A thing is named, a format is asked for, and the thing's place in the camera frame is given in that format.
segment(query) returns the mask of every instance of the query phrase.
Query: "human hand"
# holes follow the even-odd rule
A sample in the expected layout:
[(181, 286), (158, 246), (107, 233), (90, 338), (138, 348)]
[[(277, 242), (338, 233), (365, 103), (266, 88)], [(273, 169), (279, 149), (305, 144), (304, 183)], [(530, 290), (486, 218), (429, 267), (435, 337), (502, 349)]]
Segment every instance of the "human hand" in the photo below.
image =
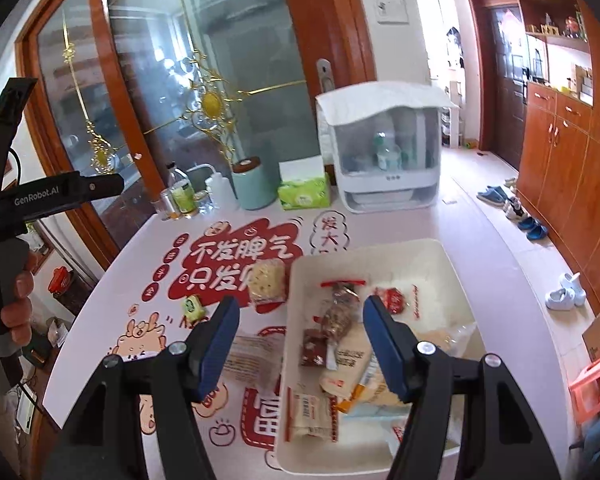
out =
[(35, 267), (38, 257), (29, 251), (29, 257), (24, 268), (16, 277), (15, 295), (16, 301), (2, 308), (0, 318), (4, 325), (10, 329), (11, 338), (20, 346), (29, 344), (31, 341), (31, 300), (29, 294), (33, 292), (33, 274), (31, 269)]

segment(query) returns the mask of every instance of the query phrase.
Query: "light switch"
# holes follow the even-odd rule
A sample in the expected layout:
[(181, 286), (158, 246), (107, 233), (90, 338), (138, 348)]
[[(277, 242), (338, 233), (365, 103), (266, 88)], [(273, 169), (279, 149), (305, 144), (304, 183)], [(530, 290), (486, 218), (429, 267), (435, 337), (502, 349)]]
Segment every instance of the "light switch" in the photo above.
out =
[(409, 23), (406, 0), (376, 0), (378, 23)]

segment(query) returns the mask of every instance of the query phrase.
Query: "table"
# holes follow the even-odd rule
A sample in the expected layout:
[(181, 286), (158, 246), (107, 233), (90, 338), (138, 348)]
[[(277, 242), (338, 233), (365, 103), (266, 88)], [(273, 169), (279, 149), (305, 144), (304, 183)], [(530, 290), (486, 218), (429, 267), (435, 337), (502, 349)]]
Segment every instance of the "table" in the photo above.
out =
[[(291, 262), (302, 254), (418, 238), (442, 243), (487, 351), (506, 362), (564, 472), (566, 394), (538, 301), (500, 235), (446, 177), (441, 180), (440, 199), (426, 209), (355, 215), (336, 200), (328, 210), (284, 212), (274, 203), (260, 211), (239, 210), (230, 216), (214, 212), (178, 221), (160, 221), (154, 216), (113, 262), (74, 322), (43, 404), (62, 426), (107, 353), (135, 358), (185, 339), (191, 326), (182, 316), (184, 296), (197, 294), (209, 304), (232, 292), (241, 306), (247, 305), (244, 279), (254, 258), (279, 256)], [(262, 336), (284, 332), (284, 304), (246, 306), (240, 314), (242, 332)], [(241, 478), (245, 472), (263, 480), (291, 478), (278, 470), (272, 451), (278, 407), (277, 397), (263, 398), (255, 390), (222, 381), (196, 407), (200, 433), (219, 480)], [(150, 397), (141, 399), (141, 427), (149, 476), (164, 478)], [(380, 480), (384, 475), (357, 478)]]

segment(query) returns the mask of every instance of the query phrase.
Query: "glass panel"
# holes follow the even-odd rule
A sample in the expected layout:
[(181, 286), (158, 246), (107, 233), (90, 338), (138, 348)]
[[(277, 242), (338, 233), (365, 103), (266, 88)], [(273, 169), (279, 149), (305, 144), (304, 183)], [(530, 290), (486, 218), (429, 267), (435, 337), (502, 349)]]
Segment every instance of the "glass panel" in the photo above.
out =
[[(320, 153), (285, 0), (109, 0), (109, 15), (142, 127), (158, 128), (147, 140), (161, 170), (174, 160), (183, 170), (207, 163), (230, 175), (218, 144), (196, 128), (200, 114), (159, 127), (187, 106), (199, 110), (204, 92), (213, 89), (209, 74), (203, 71), (200, 81), (195, 65), (187, 62), (192, 47), (225, 80), (218, 83), (225, 96), (243, 99), (227, 110), (237, 120), (234, 162), (259, 156), (277, 184), (279, 162)], [(290, 82), (300, 83), (250, 96), (237, 93)], [(194, 176), (196, 188), (203, 187), (205, 176)]]
[[(65, 37), (75, 45), (72, 66), (79, 96), (71, 66), (63, 58)], [(111, 163), (125, 179), (124, 193), (94, 201), (93, 206), (122, 248), (154, 210), (109, 101), (91, 28), (89, 0), (62, 3), (38, 35), (38, 55), (56, 127), (74, 169), (84, 176), (96, 175), (91, 161), (94, 153), (88, 142), (93, 137), (87, 130), (85, 113), (96, 133), (115, 149), (104, 162)]]

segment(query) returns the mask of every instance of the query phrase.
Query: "brown lid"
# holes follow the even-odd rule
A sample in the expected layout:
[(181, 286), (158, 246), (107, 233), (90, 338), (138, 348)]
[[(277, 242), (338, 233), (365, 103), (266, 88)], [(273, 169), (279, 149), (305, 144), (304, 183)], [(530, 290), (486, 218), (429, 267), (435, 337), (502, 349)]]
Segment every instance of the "brown lid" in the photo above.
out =
[(244, 158), (243, 160), (239, 160), (234, 164), (233, 170), (234, 173), (246, 173), (247, 171), (251, 171), (254, 168), (257, 168), (260, 165), (260, 158), (257, 156), (250, 156), (249, 158)]

